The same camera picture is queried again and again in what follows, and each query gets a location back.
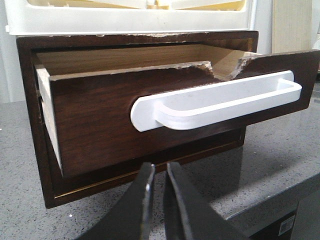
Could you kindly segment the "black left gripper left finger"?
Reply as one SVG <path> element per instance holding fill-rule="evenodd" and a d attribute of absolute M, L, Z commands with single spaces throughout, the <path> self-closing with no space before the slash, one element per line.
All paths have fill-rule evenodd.
<path fill-rule="evenodd" d="M 148 240 L 151 232 L 155 166 L 142 164 L 115 206 L 79 240 Z"/>

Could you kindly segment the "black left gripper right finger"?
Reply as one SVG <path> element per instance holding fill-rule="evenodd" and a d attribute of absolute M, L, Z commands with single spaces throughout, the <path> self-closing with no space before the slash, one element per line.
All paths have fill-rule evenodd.
<path fill-rule="evenodd" d="M 205 201 L 177 162 L 167 164 L 163 196 L 168 240 L 247 240 Z"/>

